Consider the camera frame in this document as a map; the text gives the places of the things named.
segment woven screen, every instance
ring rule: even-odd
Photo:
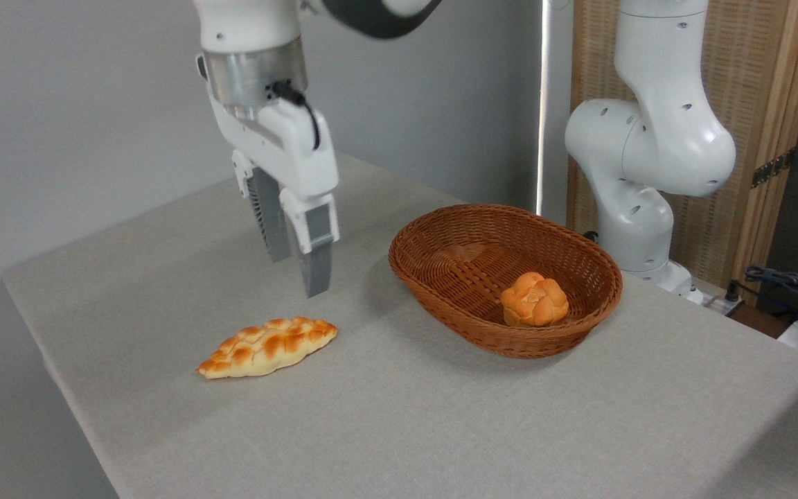
[[[617,16],[617,0],[576,2],[573,105],[589,98],[635,99],[612,62]],[[745,228],[761,228],[763,239],[768,232],[770,245],[774,222],[760,214],[774,203],[779,207],[786,176],[767,183],[773,194],[763,196],[769,198],[763,209],[751,200],[751,182],[754,170],[791,148],[798,132],[798,2],[711,0],[701,67],[713,112],[735,138],[737,161],[725,186],[709,198],[665,195],[675,215],[671,258],[696,277],[725,286],[738,274],[735,265],[747,265],[744,260],[756,253],[756,234],[745,234]],[[568,189],[568,225],[598,230],[592,192],[574,163]]]

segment white wall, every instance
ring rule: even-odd
[[[308,21],[337,148],[469,201],[525,197],[532,3],[445,0],[395,42]],[[0,278],[231,176],[196,53],[190,0],[0,0]],[[0,281],[0,497],[111,496]]]

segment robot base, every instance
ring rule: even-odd
[[[659,288],[668,290],[694,303],[701,304],[704,300],[703,293],[694,287],[691,273],[684,266],[677,264],[673,260],[667,260],[667,263],[656,269],[630,272],[630,275],[639,277],[643,281],[652,282]]]

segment metal hinge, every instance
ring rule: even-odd
[[[790,148],[788,152],[753,170],[753,180],[750,182],[750,188],[755,189],[760,184],[768,182],[772,177],[780,175],[781,171],[789,168],[795,152],[796,148]]]

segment silver cylinder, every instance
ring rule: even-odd
[[[253,53],[205,53],[205,69],[211,91],[224,108],[238,119],[254,117],[272,94],[273,82],[291,80],[299,91],[307,89],[301,38],[279,47]]]

